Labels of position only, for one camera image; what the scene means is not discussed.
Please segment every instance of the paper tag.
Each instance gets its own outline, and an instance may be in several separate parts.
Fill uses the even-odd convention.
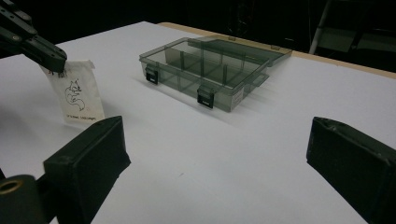
[[[95,123],[105,118],[91,61],[66,61],[62,73],[40,67],[58,95],[65,121]]]

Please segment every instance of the bolt hole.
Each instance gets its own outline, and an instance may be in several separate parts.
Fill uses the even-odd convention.
[[[10,180],[0,185],[0,194],[8,194],[22,185],[21,180]]]

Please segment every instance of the clear plastic organizer box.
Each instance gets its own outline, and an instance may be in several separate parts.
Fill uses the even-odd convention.
[[[181,38],[140,55],[146,80],[195,97],[208,108],[231,112],[267,78],[266,68],[291,53],[234,38]]]

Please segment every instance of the white table surface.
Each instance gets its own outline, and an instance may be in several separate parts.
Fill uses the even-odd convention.
[[[139,54],[185,36],[197,35],[139,22],[59,45],[95,64],[132,160],[92,223],[366,223],[306,163],[308,137],[318,116],[396,148],[396,79],[289,57],[233,112],[209,110],[143,75]],[[38,64],[19,55],[0,69],[1,169],[39,178],[86,127],[63,121]]]

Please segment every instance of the box latch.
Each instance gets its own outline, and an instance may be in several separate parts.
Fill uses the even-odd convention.
[[[215,102],[215,92],[208,87],[200,86],[197,90],[197,102],[201,105],[213,108]]]
[[[155,71],[149,67],[146,67],[146,80],[157,85],[158,84],[158,71]]]

